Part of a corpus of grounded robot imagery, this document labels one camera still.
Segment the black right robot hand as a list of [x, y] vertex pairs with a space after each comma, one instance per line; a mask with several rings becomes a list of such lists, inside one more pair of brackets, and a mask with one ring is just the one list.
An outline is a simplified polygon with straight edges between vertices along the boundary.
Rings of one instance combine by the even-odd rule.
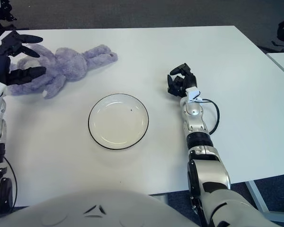
[[183, 98], [186, 97], [186, 89], [190, 87], [197, 87], [197, 81], [186, 63], [177, 66], [168, 74], [168, 93]]

